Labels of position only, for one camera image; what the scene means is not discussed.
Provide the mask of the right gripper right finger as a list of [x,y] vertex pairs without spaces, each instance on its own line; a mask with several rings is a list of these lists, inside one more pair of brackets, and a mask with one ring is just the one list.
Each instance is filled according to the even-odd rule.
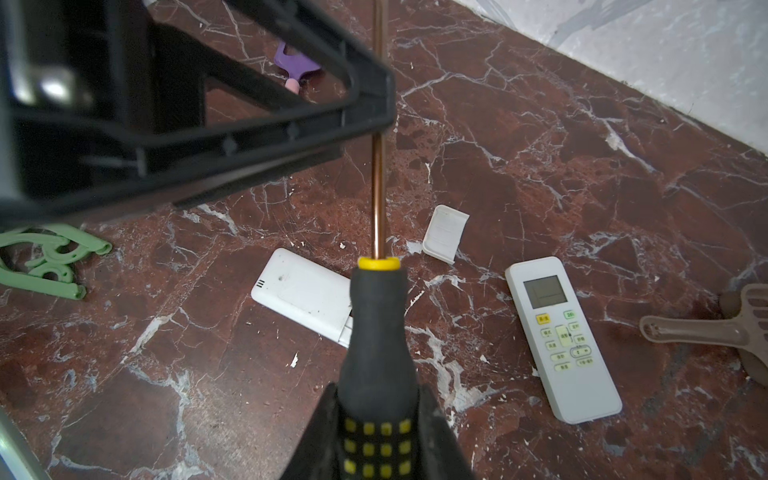
[[472,479],[439,402],[419,386],[410,419],[363,421],[345,413],[330,383],[283,472],[284,479]]

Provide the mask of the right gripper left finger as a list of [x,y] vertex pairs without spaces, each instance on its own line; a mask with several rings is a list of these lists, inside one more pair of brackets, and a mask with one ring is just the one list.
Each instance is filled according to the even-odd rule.
[[336,77],[311,103],[140,1],[1,5],[1,221],[115,219],[332,160],[395,120],[392,70],[310,1],[237,11]]

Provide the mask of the black yellow screwdriver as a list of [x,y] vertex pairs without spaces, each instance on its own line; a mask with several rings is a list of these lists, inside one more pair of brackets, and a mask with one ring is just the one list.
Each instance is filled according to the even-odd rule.
[[344,479],[411,479],[418,385],[405,339],[407,275],[387,252],[385,139],[372,137],[372,251],[351,278],[353,332],[341,369],[336,446]]

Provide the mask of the white battery cover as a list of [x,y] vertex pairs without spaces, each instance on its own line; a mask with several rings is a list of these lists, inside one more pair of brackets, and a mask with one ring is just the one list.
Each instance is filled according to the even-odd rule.
[[469,215],[448,207],[435,207],[422,242],[422,251],[449,265],[455,256]]

